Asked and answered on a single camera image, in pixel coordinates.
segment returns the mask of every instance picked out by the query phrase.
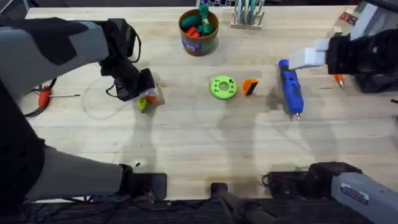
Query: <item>white robot part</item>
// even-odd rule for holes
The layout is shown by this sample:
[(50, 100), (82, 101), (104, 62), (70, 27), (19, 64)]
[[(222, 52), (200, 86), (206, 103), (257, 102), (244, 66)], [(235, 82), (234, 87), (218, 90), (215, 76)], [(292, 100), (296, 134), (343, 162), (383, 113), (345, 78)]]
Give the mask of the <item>white robot part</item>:
[(306, 47), (298, 52), (290, 54), (289, 69), (311, 68), (324, 65), (326, 51), (329, 47), (329, 39), (318, 39), (314, 47)]

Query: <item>green toy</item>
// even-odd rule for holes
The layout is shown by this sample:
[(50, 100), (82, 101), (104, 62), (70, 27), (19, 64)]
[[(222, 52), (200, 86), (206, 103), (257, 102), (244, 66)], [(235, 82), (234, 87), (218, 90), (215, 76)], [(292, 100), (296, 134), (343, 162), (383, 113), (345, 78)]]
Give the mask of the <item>green toy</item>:
[(200, 16), (189, 16), (181, 22), (181, 29), (182, 30), (187, 30), (191, 27), (197, 27), (201, 23), (201, 17)]
[(199, 34), (203, 34), (203, 26), (202, 26), (202, 25), (199, 25), (199, 26), (198, 26), (197, 32), (198, 32)]
[(236, 94), (236, 82), (227, 76), (218, 76), (210, 83), (210, 91), (219, 100), (228, 100)]
[(201, 16), (201, 24), (203, 26), (203, 35), (210, 35), (214, 32), (214, 26), (209, 23), (209, 5), (201, 4), (199, 6), (199, 14)]

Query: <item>orange object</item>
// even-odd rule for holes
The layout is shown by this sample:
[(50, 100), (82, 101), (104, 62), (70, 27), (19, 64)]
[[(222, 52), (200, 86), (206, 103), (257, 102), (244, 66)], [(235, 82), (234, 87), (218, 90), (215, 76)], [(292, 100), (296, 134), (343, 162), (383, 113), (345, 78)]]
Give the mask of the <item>orange object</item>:
[(197, 32), (197, 28), (191, 27), (189, 28), (189, 30), (186, 31), (186, 34), (191, 37), (195, 32)]
[(336, 74), (335, 75), (336, 82), (339, 84), (340, 87), (344, 88), (344, 83), (343, 83), (343, 76), (342, 74)]
[(245, 80), (243, 83), (243, 86), (242, 86), (243, 94), (245, 96), (252, 94), (254, 91), (254, 88), (256, 87), (256, 85), (258, 83), (259, 83), (258, 80), (256, 80), (255, 78)]
[(191, 37), (200, 37), (200, 34), (198, 32), (194, 32)]
[(43, 87), (44, 90), (39, 94), (39, 107), (46, 107), (50, 101), (51, 90), (48, 90), (49, 86)]
[(155, 103), (156, 98), (156, 96), (145, 96), (145, 99), (149, 101), (149, 103)]

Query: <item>cylindrical container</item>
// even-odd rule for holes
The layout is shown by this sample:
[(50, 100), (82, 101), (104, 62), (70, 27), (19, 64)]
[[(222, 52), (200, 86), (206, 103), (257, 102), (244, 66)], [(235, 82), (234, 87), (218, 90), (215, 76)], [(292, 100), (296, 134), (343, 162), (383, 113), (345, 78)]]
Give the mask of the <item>cylindrical container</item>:
[(202, 56), (211, 52), (214, 48), (217, 47), (217, 33), (218, 33), (218, 19), (214, 13), (209, 11), (208, 20), (211, 25), (214, 26), (215, 30), (212, 34), (206, 37), (190, 37), (184, 30), (181, 29), (181, 22), (189, 17), (189, 16), (199, 16), (198, 9), (192, 9), (188, 12), (182, 14), (180, 20), (178, 21), (178, 26), (180, 28), (180, 35), (182, 39), (182, 45), (184, 50), (193, 56)]

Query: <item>orange block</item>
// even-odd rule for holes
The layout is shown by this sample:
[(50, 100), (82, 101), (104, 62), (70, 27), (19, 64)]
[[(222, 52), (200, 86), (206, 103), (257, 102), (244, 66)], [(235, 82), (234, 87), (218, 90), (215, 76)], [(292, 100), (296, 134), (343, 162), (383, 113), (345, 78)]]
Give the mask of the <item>orange block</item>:
[(155, 103), (156, 98), (156, 96), (145, 96), (145, 99), (149, 101), (149, 103)]
[(258, 80), (256, 80), (255, 78), (245, 80), (242, 86), (243, 94), (245, 96), (252, 94), (254, 88), (258, 83), (259, 83)]

